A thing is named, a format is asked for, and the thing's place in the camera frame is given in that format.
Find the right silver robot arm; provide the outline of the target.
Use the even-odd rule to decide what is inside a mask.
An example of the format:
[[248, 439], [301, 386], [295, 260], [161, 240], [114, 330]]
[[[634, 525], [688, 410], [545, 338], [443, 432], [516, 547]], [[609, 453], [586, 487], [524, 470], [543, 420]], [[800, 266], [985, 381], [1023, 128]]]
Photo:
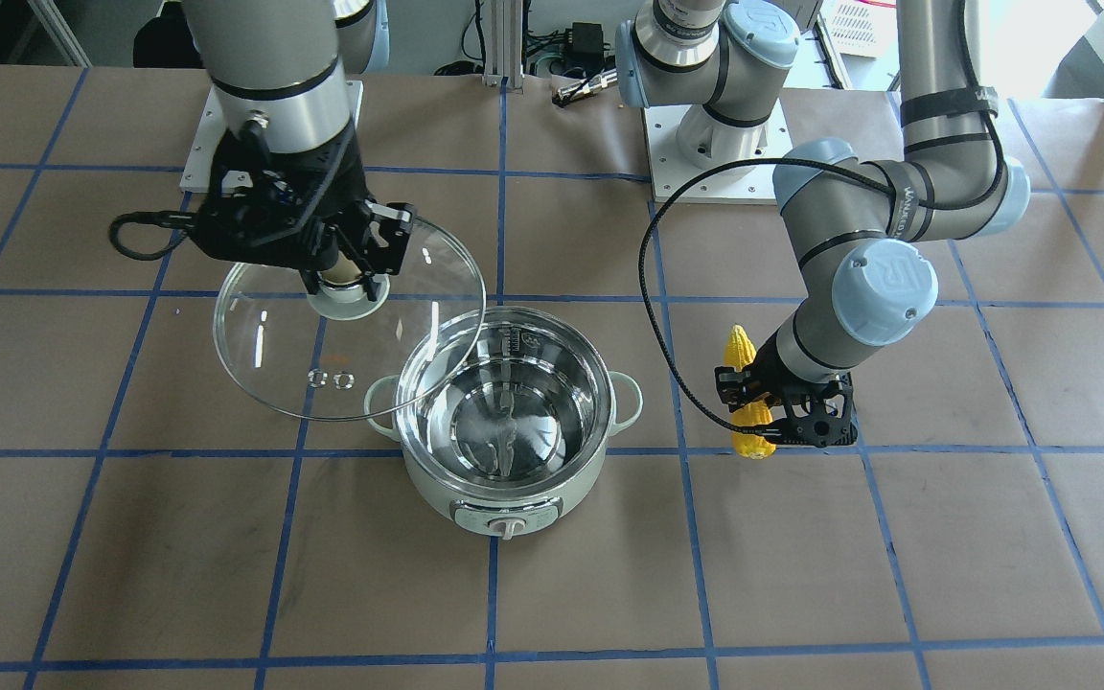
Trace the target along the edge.
[[349, 75], [385, 65], [382, 1], [187, 1], [226, 132], [189, 237], [217, 261], [297, 270], [380, 302], [415, 208], [365, 183]]

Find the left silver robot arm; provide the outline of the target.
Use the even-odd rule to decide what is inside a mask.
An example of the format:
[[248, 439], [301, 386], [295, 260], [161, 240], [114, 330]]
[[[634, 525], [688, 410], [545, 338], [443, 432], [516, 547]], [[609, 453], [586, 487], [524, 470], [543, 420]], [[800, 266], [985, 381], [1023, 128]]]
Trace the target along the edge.
[[796, 22], [768, 1], [647, 1], [618, 26], [616, 66], [630, 106], [686, 105], [678, 148], [697, 173], [771, 168], [772, 197], [807, 291], [740, 365], [718, 367], [711, 415], [735, 438], [775, 446], [850, 445], [851, 372], [902, 340], [936, 305], [920, 242], [989, 236], [1025, 215], [1025, 166], [1004, 153], [998, 93], [978, 77], [973, 1], [901, 1], [901, 160], [862, 161], [822, 137], [771, 160], [758, 153], [800, 49]]

